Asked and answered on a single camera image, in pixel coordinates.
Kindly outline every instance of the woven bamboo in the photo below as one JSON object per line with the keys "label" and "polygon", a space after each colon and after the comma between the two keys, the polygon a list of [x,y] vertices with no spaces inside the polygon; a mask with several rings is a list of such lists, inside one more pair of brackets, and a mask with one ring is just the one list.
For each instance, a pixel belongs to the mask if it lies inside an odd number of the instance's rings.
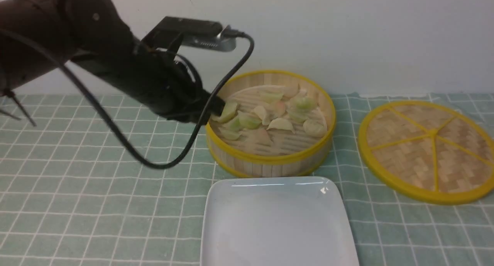
{"label": "woven bamboo", "polygon": [[328,94],[312,81],[282,71],[261,71],[232,79],[222,88],[222,99],[236,101],[238,110],[249,113],[261,105],[274,116],[274,107],[261,99],[261,91],[281,92],[290,86],[299,86],[300,91],[316,99],[318,108],[307,114],[308,118],[324,125],[328,133],[323,138],[305,134],[302,124],[293,120],[295,133],[270,129],[271,142],[260,141],[256,130],[243,129],[240,138],[230,141],[223,137],[221,124],[210,120],[207,140],[213,157],[231,173],[242,177],[298,176],[311,173],[321,164],[331,147],[330,136],[335,127],[335,110]]}
{"label": "woven bamboo", "polygon": [[427,102],[394,102],[369,113],[360,153],[385,183],[439,204],[473,201],[494,188],[492,139],[465,116]]}

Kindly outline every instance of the white dumpling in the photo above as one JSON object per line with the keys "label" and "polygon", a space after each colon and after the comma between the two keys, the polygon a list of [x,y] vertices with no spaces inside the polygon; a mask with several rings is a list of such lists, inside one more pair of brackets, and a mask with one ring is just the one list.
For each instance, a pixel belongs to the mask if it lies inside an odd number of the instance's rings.
{"label": "white dumpling", "polygon": [[259,118],[242,113],[241,111],[239,111],[239,121],[240,125],[247,129],[256,129],[261,124],[261,120]]}
{"label": "white dumpling", "polygon": [[225,123],[228,120],[231,120],[235,113],[237,112],[238,103],[235,101],[226,102],[223,111],[221,112],[221,116],[211,116],[211,119],[220,123]]}
{"label": "white dumpling", "polygon": [[284,95],[288,98],[295,97],[297,93],[298,93],[298,83],[294,83],[293,85],[289,85],[284,88]]}
{"label": "white dumpling", "polygon": [[298,110],[312,111],[317,106],[317,103],[310,97],[293,97],[290,99],[290,105]]}
{"label": "white dumpling", "polygon": [[297,109],[288,109],[288,111],[286,111],[288,113],[288,116],[294,120],[295,122],[298,122],[298,123],[303,123],[305,122],[305,120],[307,120],[309,117],[307,116],[307,112],[306,111],[302,111],[302,110],[297,110]]}
{"label": "white dumpling", "polygon": [[269,125],[269,113],[263,106],[257,106],[252,111],[262,120],[263,125]]}
{"label": "white dumpling", "polygon": [[240,133],[238,132],[233,132],[229,129],[219,129],[219,132],[221,132],[222,136],[230,141],[236,141],[237,139],[240,138]]}
{"label": "white dumpling", "polygon": [[239,116],[234,117],[227,124],[224,124],[224,127],[226,127],[227,129],[229,129],[230,131],[233,131],[233,132],[238,132],[238,131],[242,130],[242,125],[240,125]]}
{"label": "white dumpling", "polygon": [[273,120],[268,126],[268,130],[269,129],[287,130],[295,134],[295,129],[293,128],[291,122],[284,118],[277,118]]}
{"label": "white dumpling", "polygon": [[268,102],[268,103],[280,101],[281,98],[283,98],[283,92],[272,92],[272,91],[261,90],[259,92],[259,95],[261,96],[261,99],[264,102]]}
{"label": "white dumpling", "polygon": [[312,137],[322,137],[328,132],[322,124],[312,119],[306,120],[303,127],[305,134]]}
{"label": "white dumpling", "polygon": [[286,112],[286,104],[283,101],[278,101],[274,104],[275,116],[282,117]]}
{"label": "white dumpling", "polygon": [[259,128],[254,133],[255,139],[260,144],[272,145],[273,141],[269,137],[269,133],[264,128]]}

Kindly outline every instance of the white wall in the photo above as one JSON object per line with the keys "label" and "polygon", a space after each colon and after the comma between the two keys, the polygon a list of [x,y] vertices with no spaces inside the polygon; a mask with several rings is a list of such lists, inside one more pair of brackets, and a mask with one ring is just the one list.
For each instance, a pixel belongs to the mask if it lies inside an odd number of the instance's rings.
{"label": "white wall", "polygon": [[[256,40],[241,72],[286,69],[331,93],[494,92],[494,0],[113,0],[143,37],[164,16],[231,24]],[[233,53],[182,48],[213,88]],[[93,91],[110,92],[77,71]],[[19,90],[74,92],[52,72]]]}

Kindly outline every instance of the square plate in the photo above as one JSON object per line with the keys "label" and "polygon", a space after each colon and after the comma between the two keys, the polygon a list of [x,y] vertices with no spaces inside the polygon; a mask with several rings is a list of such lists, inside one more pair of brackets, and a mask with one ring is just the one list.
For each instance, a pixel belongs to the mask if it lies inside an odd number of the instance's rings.
{"label": "square plate", "polygon": [[358,266],[338,188],[326,178],[215,183],[206,201],[201,266]]}

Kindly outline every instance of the yellow spoke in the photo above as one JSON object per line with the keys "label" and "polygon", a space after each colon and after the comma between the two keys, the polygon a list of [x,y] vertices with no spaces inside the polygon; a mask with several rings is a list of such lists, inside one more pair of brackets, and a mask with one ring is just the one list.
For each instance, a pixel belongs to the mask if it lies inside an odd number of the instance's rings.
{"label": "yellow spoke", "polygon": [[390,142],[390,143],[385,143],[385,144],[382,144],[382,145],[371,147],[370,150],[371,151],[372,150],[377,150],[377,149],[381,149],[381,148],[385,148],[385,147],[388,147],[388,146],[397,145],[397,144],[404,143],[404,142],[414,141],[416,139],[427,138],[429,136],[430,135],[427,134],[427,135],[421,135],[421,136],[418,136],[418,137],[411,137],[411,138],[402,139],[401,141],[393,141],[393,142]]}
{"label": "yellow spoke", "polygon": [[439,126],[439,128],[437,129],[436,132],[439,132],[441,129],[443,129],[444,127],[446,127],[446,125],[448,125],[452,120],[454,120],[455,118],[457,118],[456,116],[452,116],[450,117],[448,120],[446,120],[443,124],[441,124],[441,126]]}
{"label": "yellow spoke", "polygon": [[455,148],[458,148],[459,150],[462,150],[463,152],[465,152],[468,155],[471,155],[473,157],[476,157],[478,160],[484,162],[485,164],[488,164],[489,166],[494,166],[494,164],[492,162],[490,162],[490,161],[488,161],[488,160],[480,157],[479,155],[477,155],[477,154],[473,153],[472,151],[470,151],[470,150],[462,147],[459,144],[456,144],[455,142],[452,142],[452,141],[450,141],[448,139],[445,139],[445,138],[443,138],[441,136],[437,136],[437,138],[440,139],[441,141],[443,141],[444,143],[447,143],[449,145],[455,146]]}
{"label": "yellow spoke", "polygon": [[434,163],[434,191],[439,192],[439,170],[437,168],[437,148],[436,135],[431,136],[432,140],[432,162]]}
{"label": "yellow spoke", "polygon": [[417,126],[419,129],[421,129],[422,131],[424,132],[429,132],[429,130],[425,129],[424,126],[418,124],[417,122],[415,122],[415,120],[407,117],[406,115],[404,115],[403,113],[400,113],[399,111],[395,110],[395,108],[393,108],[392,106],[389,108],[390,111],[392,111],[393,113],[396,113],[397,116],[403,118],[404,120],[410,122],[411,124]]}

